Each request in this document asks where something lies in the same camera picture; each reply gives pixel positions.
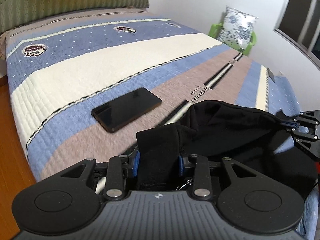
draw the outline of window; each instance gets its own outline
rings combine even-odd
[[[320,68],[320,0],[288,0],[276,32]]]

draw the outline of circular pad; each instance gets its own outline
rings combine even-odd
[[[70,206],[71,203],[71,195],[59,190],[44,192],[35,200],[37,208],[46,212],[58,212],[64,210]]]
[[[223,217],[240,230],[262,235],[294,229],[303,215],[301,196],[267,177],[238,178],[218,197]]]
[[[12,203],[12,214],[21,230],[38,235],[62,235],[90,223],[99,212],[98,195],[84,182],[56,177],[20,192]]]
[[[248,207],[262,212],[273,211],[281,206],[281,198],[277,194],[266,190],[248,193],[244,197],[244,202]]]

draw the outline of wooden floor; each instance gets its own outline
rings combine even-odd
[[[17,135],[6,83],[0,86],[0,240],[19,232],[11,203],[18,192],[34,183]]]

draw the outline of embroidered patch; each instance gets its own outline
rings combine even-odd
[[[36,45],[29,45],[24,47],[22,50],[22,53],[25,57],[35,57],[40,56],[42,53],[44,53],[47,50],[47,46],[44,44],[36,44]]]
[[[181,26],[176,25],[176,24],[174,24],[174,23],[166,23],[166,24],[171,25],[171,26],[174,26],[174,27],[177,27],[177,28],[181,28]]]
[[[125,32],[125,33],[135,33],[136,32],[135,29],[130,28],[130,27],[125,27],[125,26],[117,26],[117,27],[114,27],[113,29],[115,29],[116,31]]]

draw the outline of black cloth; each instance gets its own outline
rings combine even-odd
[[[172,190],[177,186],[181,151],[220,161],[231,157],[306,198],[315,185],[316,166],[296,147],[273,154],[289,136],[276,116],[221,101],[192,105],[177,122],[136,134],[140,151],[137,188]]]

